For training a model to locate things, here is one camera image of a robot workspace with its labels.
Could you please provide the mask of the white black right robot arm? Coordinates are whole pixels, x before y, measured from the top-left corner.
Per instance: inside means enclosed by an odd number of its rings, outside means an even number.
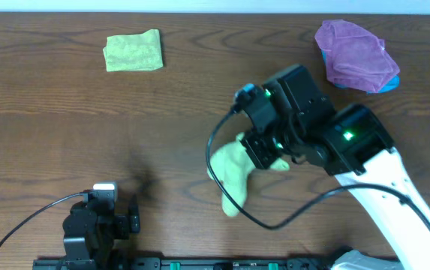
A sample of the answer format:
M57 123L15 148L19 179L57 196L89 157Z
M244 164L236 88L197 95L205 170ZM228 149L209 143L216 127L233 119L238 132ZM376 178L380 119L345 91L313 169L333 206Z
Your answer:
M430 269L430 208L369 108L336 110L301 65L245 85L235 99L252 122L242 145L256 168L284 155L323 168L368 212L404 268Z

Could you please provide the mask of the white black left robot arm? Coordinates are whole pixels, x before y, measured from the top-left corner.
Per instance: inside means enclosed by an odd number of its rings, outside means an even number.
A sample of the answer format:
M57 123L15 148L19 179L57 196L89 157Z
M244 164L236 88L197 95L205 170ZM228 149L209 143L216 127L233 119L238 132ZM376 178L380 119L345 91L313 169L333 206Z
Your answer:
M126 214L116 214L113 191L90 191L72 206L63 222L67 269L129 269L130 260L113 248L116 240L128 240L140 231L137 197L132 196Z

